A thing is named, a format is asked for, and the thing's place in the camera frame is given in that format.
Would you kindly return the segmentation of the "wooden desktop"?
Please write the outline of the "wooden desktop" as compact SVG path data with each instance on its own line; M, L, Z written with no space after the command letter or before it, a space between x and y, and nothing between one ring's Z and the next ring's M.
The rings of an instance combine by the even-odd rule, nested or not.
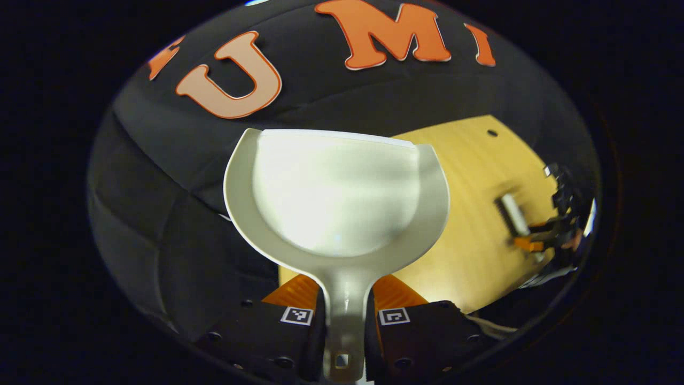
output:
M451 197L449 219L425 256L395 273L428 302L450 301L470 314L493 304L536 276L544 259L513 244L498 199L513 196L528 224L557 215L554 178L545 163L508 126L488 115L454 120L397 135L430 144L440 161Z

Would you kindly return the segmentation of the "small white broom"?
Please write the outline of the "small white broom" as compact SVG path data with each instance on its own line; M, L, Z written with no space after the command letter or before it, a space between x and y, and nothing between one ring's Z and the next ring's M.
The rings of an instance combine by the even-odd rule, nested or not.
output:
M495 198L494 205L498 207L512 237L530 236L532 232L513 194L508 193Z

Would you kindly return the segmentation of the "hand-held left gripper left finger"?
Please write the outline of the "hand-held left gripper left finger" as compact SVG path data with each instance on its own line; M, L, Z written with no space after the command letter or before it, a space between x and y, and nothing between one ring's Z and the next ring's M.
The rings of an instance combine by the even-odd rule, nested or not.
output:
M195 347L268 383L315 383L322 378L326 334L322 291L300 274L260 301L243 300Z

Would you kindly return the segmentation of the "white plastic dustpan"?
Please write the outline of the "white plastic dustpan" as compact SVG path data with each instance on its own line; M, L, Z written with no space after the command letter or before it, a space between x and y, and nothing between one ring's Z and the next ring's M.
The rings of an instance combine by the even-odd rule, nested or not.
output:
M363 376L374 283L435 245L450 194L429 144L249 128L225 168L224 203L253 249L322 289L323 375L348 383Z

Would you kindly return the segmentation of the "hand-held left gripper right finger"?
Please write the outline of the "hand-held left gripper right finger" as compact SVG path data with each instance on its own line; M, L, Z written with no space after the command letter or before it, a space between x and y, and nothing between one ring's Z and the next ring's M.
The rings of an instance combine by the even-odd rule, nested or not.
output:
M453 302L428 302L393 275L373 285L364 338L373 383L435 383L498 343Z

